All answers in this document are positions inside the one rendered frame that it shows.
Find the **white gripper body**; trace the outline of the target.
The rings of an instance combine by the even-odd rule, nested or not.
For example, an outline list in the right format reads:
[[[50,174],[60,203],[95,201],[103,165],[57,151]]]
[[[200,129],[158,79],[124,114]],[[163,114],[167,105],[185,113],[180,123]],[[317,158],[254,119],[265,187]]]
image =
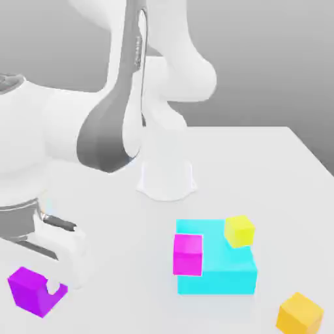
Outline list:
[[[9,240],[0,238],[0,268],[26,267],[48,279],[65,281],[71,262],[82,262],[87,280],[87,245],[83,233],[63,229],[33,232]]]

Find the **small purple cube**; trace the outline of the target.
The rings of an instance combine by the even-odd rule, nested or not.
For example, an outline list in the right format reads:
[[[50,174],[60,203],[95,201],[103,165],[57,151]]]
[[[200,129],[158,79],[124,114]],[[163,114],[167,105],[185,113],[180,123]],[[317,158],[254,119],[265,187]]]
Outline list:
[[[44,318],[67,294],[68,287],[60,284],[54,294],[47,289],[47,278],[25,267],[17,269],[8,279],[15,304]]]

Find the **small magenta cube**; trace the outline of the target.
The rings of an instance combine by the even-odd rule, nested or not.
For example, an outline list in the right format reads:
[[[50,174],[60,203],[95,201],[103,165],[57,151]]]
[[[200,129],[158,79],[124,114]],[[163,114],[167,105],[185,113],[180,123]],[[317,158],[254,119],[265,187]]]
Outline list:
[[[173,249],[173,274],[200,277],[203,266],[203,236],[175,234]]]

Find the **small yellow cube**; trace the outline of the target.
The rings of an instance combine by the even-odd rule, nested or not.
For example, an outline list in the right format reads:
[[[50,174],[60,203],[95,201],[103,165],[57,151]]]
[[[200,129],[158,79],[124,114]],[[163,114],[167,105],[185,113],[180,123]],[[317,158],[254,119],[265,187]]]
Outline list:
[[[229,217],[224,223],[224,236],[234,249],[253,245],[255,225],[248,216]]]

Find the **small orange cube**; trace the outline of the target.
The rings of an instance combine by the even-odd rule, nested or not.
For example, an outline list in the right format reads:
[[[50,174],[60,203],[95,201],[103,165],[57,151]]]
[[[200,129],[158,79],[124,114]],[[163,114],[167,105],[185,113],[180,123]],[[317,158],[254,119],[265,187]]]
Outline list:
[[[276,327],[284,334],[317,334],[323,315],[323,308],[296,292],[279,307]]]

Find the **large cyan box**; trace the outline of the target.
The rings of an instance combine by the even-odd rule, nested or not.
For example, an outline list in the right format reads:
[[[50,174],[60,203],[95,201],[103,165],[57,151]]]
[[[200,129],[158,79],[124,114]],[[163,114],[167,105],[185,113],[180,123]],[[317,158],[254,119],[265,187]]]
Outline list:
[[[178,219],[177,234],[203,237],[203,269],[200,276],[177,278],[181,295],[252,295],[258,270],[250,247],[232,248],[224,236],[223,219]]]

